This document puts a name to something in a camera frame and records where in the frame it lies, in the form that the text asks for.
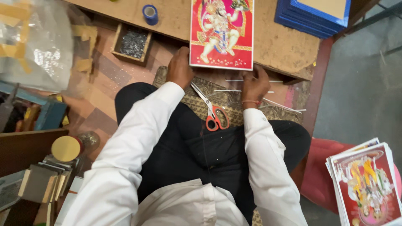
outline left hand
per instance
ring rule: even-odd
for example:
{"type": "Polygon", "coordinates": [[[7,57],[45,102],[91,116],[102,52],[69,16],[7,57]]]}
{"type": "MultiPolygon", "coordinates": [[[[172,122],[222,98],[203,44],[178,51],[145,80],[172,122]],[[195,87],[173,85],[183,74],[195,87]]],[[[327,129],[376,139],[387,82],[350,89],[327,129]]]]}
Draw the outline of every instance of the left hand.
{"type": "Polygon", "coordinates": [[[174,82],[183,90],[190,85],[194,78],[193,70],[189,67],[189,54],[189,48],[181,47],[170,60],[166,75],[167,82],[174,82]]]}

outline white sleeve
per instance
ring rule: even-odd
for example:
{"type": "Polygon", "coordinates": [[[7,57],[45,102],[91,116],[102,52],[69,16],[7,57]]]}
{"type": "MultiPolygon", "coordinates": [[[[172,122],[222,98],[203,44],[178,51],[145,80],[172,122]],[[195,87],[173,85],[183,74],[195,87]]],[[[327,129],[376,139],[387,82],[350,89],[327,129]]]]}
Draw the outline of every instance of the white sleeve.
{"type": "Polygon", "coordinates": [[[179,85],[167,82],[132,106],[92,169],[85,172],[82,187],[63,226],[130,224],[129,215],[138,210],[142,164],[149,158],[183,96],[179,85]]]}
{"type": "Polygon", "coordinates": [[[246,109],[243,116],[248,179],[263,224],[306,226],[300,193],[283,161],[284,144],[260,110],[246,109]]]}

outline wooden box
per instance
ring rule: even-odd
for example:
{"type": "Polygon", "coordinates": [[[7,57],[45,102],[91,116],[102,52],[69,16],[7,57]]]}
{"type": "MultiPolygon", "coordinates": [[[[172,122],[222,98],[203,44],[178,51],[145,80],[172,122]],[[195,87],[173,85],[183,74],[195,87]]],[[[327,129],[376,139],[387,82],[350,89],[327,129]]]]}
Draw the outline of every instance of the wooden box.
{"type": "Polygon", "coordinates": [[[121,41],[123,40],[123,37],[127,34],[127,29],[129,28],[129,26],[130,25],[127,25],[124,23],[120,23],[118,25],[111,53],[113,55],[115,55],[115,57],[119,60],[123,60],[123,61],[129,62],[129,63],[133,63],[133,64],[137,64],[137,65],[145,67],[147,64],[148,55],[149,55],[149,52],[151,49],[150,42],[151,42],[152,32],[148,31],[147,39],[145,42],[145,46],[144,46],[144,50],[141,55],[141,58],[135,58],[135,57],[120,53],[121,41]]]}

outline wrist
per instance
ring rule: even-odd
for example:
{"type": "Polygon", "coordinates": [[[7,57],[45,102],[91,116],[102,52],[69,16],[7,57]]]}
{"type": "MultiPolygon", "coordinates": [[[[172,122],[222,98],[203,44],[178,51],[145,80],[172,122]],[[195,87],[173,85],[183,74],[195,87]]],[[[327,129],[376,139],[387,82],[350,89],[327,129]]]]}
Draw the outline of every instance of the wrist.
{"type": "Polygon", "coordinates": [[[180,86],[183,90],[185,90],[187,87],[188,87],[188,85],[187,84],[185,84],[184,82],[178,82],[178,81],[170,81],[170,82],[173,82],[173,83],[176,83],[178,86],[180,86]]]}
{"type": "Polygon", "coordinates": [[[258,109],[258,104],[253,103],[253,102],[245,102],[245,103],[243,103],[243,110],[246,110],[246,109],[249,109],[249,108],[258,109]]]}

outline blue tape roll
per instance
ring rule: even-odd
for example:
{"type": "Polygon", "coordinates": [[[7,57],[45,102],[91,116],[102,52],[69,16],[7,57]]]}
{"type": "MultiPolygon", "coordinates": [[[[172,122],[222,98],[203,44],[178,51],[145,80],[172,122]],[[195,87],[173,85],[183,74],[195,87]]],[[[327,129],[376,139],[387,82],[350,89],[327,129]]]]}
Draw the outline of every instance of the blue tape roll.
{"type": "Polygon", "coordinates": [[[142,8],[142,14],[145,17],[147,24],[155,25],[158,23],[158,11],[153,5],[145,5],[142,8]]]}

